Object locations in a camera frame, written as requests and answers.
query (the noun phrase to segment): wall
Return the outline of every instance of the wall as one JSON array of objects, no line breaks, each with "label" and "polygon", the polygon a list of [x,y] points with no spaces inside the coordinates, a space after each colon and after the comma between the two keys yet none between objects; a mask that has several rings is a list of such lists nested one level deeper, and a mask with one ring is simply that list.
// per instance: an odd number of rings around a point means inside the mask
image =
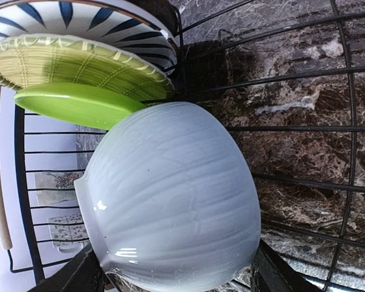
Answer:
[{"label": "wall", "polygon": [[[21,219],[18,193],[15,176],[15,158],[14,158],[14,117],[15,105],[12,97],[13,91],[8,89],[2,90],[0,104],[0,166],[2,189],[7,218],[9,221],[10,233],[13,241],[11,252],[14,259],[14,269],[31,266],[31,259],[24,234],[23,223]],[[26,131],[74,131],[73,125],[48,119],[40,116],[26,117]],[[75,150],[75,135],[42,135],[26,136],[26,151],[62,151]],[[76,155],[27,155],[27,169],[76,169]],[[33,188],[33,175],[27,175],[29,188]],[[37,206],[35,193],[30,193],[30,204]],[[66,212],[48,211],[33,212],[34,223],[45,223],[49,217],[54,215],[71,214],[78,212],[77,209]],[[47,228],[38,228],[36,230],[38,239],[49,239]],[[52,243],[39,244],[43,263],[72,257],[73,254],[61,254]],[[46,276],[52,275],[59,266],[46,268]],[[0,291],[27,291],[35,285],[33,272],[12,274],[9,271],[9,260],[7,252],[1,249],[0,245]]]}]

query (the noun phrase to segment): dish rack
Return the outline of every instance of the dish rack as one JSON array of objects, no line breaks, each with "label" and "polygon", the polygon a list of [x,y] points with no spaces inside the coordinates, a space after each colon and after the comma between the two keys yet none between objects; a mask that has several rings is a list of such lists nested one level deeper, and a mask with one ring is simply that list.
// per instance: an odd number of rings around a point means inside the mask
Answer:
[{"label": "dish rack", "polygon": [[[301,237],[312,237],[312,238],[320,238],[322,240],[326,240],[328,242],[332,242],[335,244],[335,251],[332,258],[332,262],[330,263],[328,275],[325,279],[320,279],[318,277],[314,277],[308,274],[301,274],[306,279],[317,283],[323,288],[323,291],[334,291],[331,290],[332,288],[336,288],[336,291],[363,291],[354,287],[347,287],[344,285],[340,285],[338,283],[333,282],[333,274],[335,272],[336,266],[338,264],[339,253],[343,245],[354,246],[356,248],[365,249],[365,242],[349,240],[345,238],[346,227],[349,220],[350,210],[352,207],[352,197],[353,194],[356,192],[365,193],[365,186],[356,186],[355,185],[355,172],[356,172],[356,148],[357,148],[357,135],[359,133],[365,133],[365,127],[359,126],[357,124],[357,111],[356,111],[356,86],[355,86],[355,74],[357,73],[364,73],[365,66],[352,66],[351,62],[351,54],[350,48],[347,42],[346,32],[344,30],[344,24],[348,21],[354,19],[365,19],[365,11],[362,12],[353,12],[353,13],[339,13],[337,4],[335,0],[328,0],[332,7],[332,14],[330,16],[320,17],[316,16],[309,21],[293,24],[290,26],[279,27],[275,29],[269,29],[265,32],[253,34],[252,36],[241,38],[239,40],[234,40],[226,44],[220,44],[219,46],[210,49],[204,53],[198,54],[196,56],[187,58],[186,54],[186,47],[184,46],[184,33],[203,25],[210,20],[224,15],[225,13],[232,12],[233,10],[242,7],[244,5],[250,5],[254,2],[254,0],[248,1],[241,1],[234,5],[230,5],[229,7],[217,11],[185,28],[183,28],[181,22],[181,16],[179,10],[175,8],[176,13],[178,15],[179,21],[179,33],[178,39],[181,48],[181,59],[179,65],[177,65],[177,70],[181,73],[181,86],[180,86],[180,93],[181,95],[177,98],[178,100],[188,100],[191,102],[197,101],[198,96],[203,96],[206,94],[212,94],[215,92],[230,90],[230,89],[240,89],[240,88],[247,88],[250,86],[257,86],[257,85],[264,85],[268,83],[274,82],[284,82],[289,80],[299,80],[302,78],[313,78],[313,77],[323,77],[323,76],[332,76],[332,75],[345,75],[348,82],[348,91],[350,97],[350,111],[351,111],[351,121],[350,125],[348,126],[325,126],[325,125],[316,125],[316,126],[251,126],[251,127],[227,127],[227,129],[232,133],[242,133],[242,132],[298,132],[298,133],[350,133],[351,134],[351,151],[350,151],[350,179],[347,184],[337,184],[332,182],[320,182],[320,181],[313,181],[307,179],[298,179],[293,178],[291,176],[284,177],[284,176],[276,176],[276,175],[265,175],[261,173],[253,173],[253,177],[258,180],[266,180],[266,181],[278,181],[284,184],[294,185],[294,186],[302,186],[302,187],[315,187],[319,189],[326,189],[326,190],[340,190],[346,192],[346,205],[345,211],[342,218],[341,223],[341,232],[338,236],[328,235],[323,232],[315,232],[308,229],[302,229],[299,227],[289,226],[287,224],[282,224],[276,220],[267,220],[264,219],[262,224],[265,226],[271,226],[273,228],[279,228],[285,231],[289,231],[295,234],[300,235]],[[314,27],[314,26],[324,26],[324,25],[336,25],[338,28],[338,33],[340,35],[339,42],[343,46],[343,57],[346,66],[343,68],[337,69],[323,69],[318,71],[308,71],[303,73],[295,73],[295,74],[286,74],[286,75],[278,75],[275,77],[270,78],[261,78],[255,80],[247,80],[243,82],[237,83],[230,83],[227,85],[221,85],[218,87],[201,89],[199,91],[193,91],[190,89],[189,84],[187,83],[187,65],[192,64],[193,62],[198,61],[200,58],[210,56],[211,54],[216,54],[219,52],[223,52],[225,50],[232,49],[234,47],[240,46],[242,44],[247,44],[249,42],[264,40],[265,38],[269,38],[275,35],[280,35],[282,33],[287,32],[294,32],[297,30]],[[95,133],[95,132],[39,132],[39,133],[26,133],[25,132],[25,121],[30,116],[37,116],[33,113],[26,113],[23,109],[16,107],[15,109],[15,165],[16,165],[16,179],[18,185],[18,198],[19,204],[21,209],[21,215],[23,219],[23,226],[24,231],[27,237],[27,244],[30,251],[30,256],[32,259],[32,266],[27,268],[20,268],[14,269],[14,260],[12,258],[10,247],[8,248],[8,255],[10,260],[10,270],[13,273],[21,273],[25,271],[33,271],[35,275],[35,282],[40,283],[45,279],[44,269],[50,266],[59,265],[62,263],[66,263],[70,260],[64,259],[55,262],[49,263],[42,263],[42,259],[40,256],[40,249],[39,245],[44,242],[52,242],[53,240],[37,240],[35,235],[35,227],[48,225],[51,223],[34,223],[32,218],[32,211],[35,209],[44,209],[44,208],[53,208],[53,209],[70,209],[70,208],[78,208],[78,206],[31,206],[29,202],[29,192],[36,191],[38,189],[30,189],[27,186],[27,177],[28,173],[38,173],[38,172],[83,172],[84,169],[73,169],[73,170],[48,170],[48,169],[40,169],[40,170],[29,170],[26,166],[25,160],[27,155],[38,155],[46,153],[45,151],[38,151],[38,152],[29,152],[25,148],[25,137],[29,135],[40,135],[44,136],[45,134],[54,134],[54,135],[65,135],[65,134],[91,134],[91,135],[101,135],[103,133]],[[60,153],[72,154],[77,155],[78,153],[92,153],[92,150],[85,150],[85,151],[58,151],[54,154],[59,155]]]}]

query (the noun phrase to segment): brown marble surface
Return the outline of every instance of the brown marble surface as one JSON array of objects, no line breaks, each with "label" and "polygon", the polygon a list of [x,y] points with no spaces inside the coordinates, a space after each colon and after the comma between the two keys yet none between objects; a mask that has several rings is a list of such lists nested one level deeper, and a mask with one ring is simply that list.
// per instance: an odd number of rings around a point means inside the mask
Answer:
[{"label": "brown marble surface", "polygon": [[[238,0],[172,0],[184,26],[233,5]],[[340,13],[365,11],[365,0],[337,0]],[[272,29],[332,16],[327,0],[257,0],[216,17],[184,34],[187,58]],[[365,66],[365,19],[345,23],[352,66]],[[225,126],[350,126],[346,75],[332,75],[207,89],[261,78],[344,68],[336,24],[307,27],[216,52],[187,64],[189,94]],[[358,125],[365,126],[365,73],[354,74]],[[175,80],[182,87],[182,79]],[[347,184],[351,135],[313,132],[232,132],[252,172]],[[355,184],[365,186],[365,133],[356,137]],[[78,148],[94,149],[100,136],[78,136]],[[83,168],[89,155],[79,156]],[[257,179],[262,218],[287,226],[338,236],[346,192],[294,186]],[[293,268],[325,279],[336,243],[263,225],[262,238]],[[344,238],[365,242],[365,194],[354,193]],[[240,278],[249,282],[249,273]],[[342,245],[332,281],[365,290],[365,249]],[[227,284],[217,291],[239,291]]]}]

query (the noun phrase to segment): plate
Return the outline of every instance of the plate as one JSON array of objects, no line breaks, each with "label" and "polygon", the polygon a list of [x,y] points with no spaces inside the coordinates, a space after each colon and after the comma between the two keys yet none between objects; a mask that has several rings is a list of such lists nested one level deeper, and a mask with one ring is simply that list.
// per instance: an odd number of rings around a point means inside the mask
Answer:
[{"label": "plate", "polygon": [[126,0],[155,16],[173,35],[178,33],[177,14],[169,0]]},{"label": "plate", "polygon": [[169,29],[144,9],[123,0],[0,0],[0,41],[34,33],[73,35],[109,44],[163,71],[177,64],[178,49]]},{"label": "plate", "polygon": [[34,113],[102,130],[110,130],[146,107],[109,90],[73,83],[32,86],[13,99],[18,106]]},{"label": "plate", "polygon": [[173,91],[157,67],[106,44],[47,34],[0,42],[0,85],[19,91],[44,83],[91,85],[140,102],[165,99]]}]

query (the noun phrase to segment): blue and white plate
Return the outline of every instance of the blue and white plate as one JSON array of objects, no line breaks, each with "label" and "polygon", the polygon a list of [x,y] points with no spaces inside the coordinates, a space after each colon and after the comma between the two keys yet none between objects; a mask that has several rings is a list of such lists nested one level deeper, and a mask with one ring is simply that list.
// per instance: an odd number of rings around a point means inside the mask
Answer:
[{"label": "blue and white plate", "polygon": [[124,0],[0,0],[0,41],[28,33],[73,35],[109,44],[163,71],[177,64],[177,45],[166,26]]}]

